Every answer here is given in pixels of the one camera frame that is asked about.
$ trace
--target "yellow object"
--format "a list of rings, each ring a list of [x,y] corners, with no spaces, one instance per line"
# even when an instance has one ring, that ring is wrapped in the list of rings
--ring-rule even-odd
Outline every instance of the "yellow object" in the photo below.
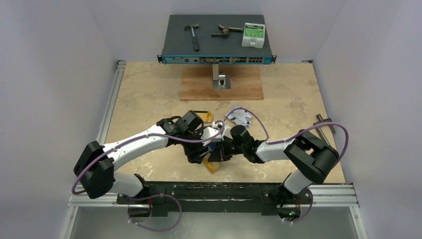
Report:
[[[204,123],[212,123],[212,112],[209,111],[194,111],[199,117],[201,117]]]
[[[205,165],[205,167],[208,169],[210,173],[215,173],[220,168],[220,164],[217,162],[208,162],[208,158],[210,156],[211,156],[210,153],[205,155],[204,159],[202,160],[202,163]]]

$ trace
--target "wooden platform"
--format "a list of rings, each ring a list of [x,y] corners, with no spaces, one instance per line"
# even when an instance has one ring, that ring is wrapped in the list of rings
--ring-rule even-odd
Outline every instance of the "wooden platform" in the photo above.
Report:
[[[232,106],[240,105],[261,119],[270,141],[290,137],[311,126],[317,120],[317,114],[327,117],[312,64],[259,65],[264,100],[180,101],[182,72],[202,67],[127,62],[105,142],[133,136],[162,118],[183,115],[189,110],[210,111],[214,120],[220,120]],[[211,67],[206,73],[211,77]],[[254,139],[265,139],[265,132],[256,119],[252,119],[248,131]],[[330,129],[322,127],[322,131],[334,146]],[[189,163],[181,145],[173,145],[144,154],[119,168],[118,172],[137,173],[150,181],[282,182],[295,170],[296,166],[290,160],[253,164],[240,154],[221,163],[217,172],[211,174],[204,165]],[[332,169],[325,183],[344,183],[340,163]]]
[[[212,88],[211,68],[188,68],[182,72],[181,101],[263,100],[259,68],[220,67],[231,78],[230,90]]]

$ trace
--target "gray wall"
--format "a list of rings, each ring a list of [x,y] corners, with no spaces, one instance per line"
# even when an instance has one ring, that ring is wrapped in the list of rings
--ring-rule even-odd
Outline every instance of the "gray wall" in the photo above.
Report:
[[[421,22],[421,1],[348,0],[314,62],[373,239],[422,235]]]
[[[115,67],[83,0],[0,2],[0,238],[56,239]]]
[[[156,61],[170,14],[263,14],[279,61],[314,59],[346,0],[87,0],[113,56]]]

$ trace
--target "aluminum frame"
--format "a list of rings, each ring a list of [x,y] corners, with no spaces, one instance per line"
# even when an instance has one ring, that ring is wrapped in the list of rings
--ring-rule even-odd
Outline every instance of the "aluminum frame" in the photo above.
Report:
[[[212,88],[214,90],[230,90],[231,89],[231,79],[229,75],[226,75],[224,72],[221,72],[218,64],[212,65]]]
[[[114,81],[108,98],[107,106],[100,124],[100,130],[97,141],[104,144],[110,126],[111,116],[117,101],[118,91],[123,78],[126,61],[118,61]],[[359,202],[353,185],[344,184],[322,184],[311,185],[310,190],[314,195],[313,207],[349,207],[350,215],[353,219],[355,230],[359,239],[367,239],[368,235],[360,214]],[[60,233],[60,239],[70,239],[72,235],[75,218],[79,207],[128,207],[128,205],[117,204],[117,194],[107,193],[97,199],[90,199],[86,193],[72,195],[68,204],[68,211]],[[138,208],[148,208],[148,205],[130,205]],[[294,207],[295,205],[285,205],[285,207]]]

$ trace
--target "white box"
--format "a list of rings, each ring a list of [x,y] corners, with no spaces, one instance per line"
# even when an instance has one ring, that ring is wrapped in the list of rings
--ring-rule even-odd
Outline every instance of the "white box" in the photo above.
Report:
[[[242,46],[262,48],[265,41],[265,25],[245,23]]]

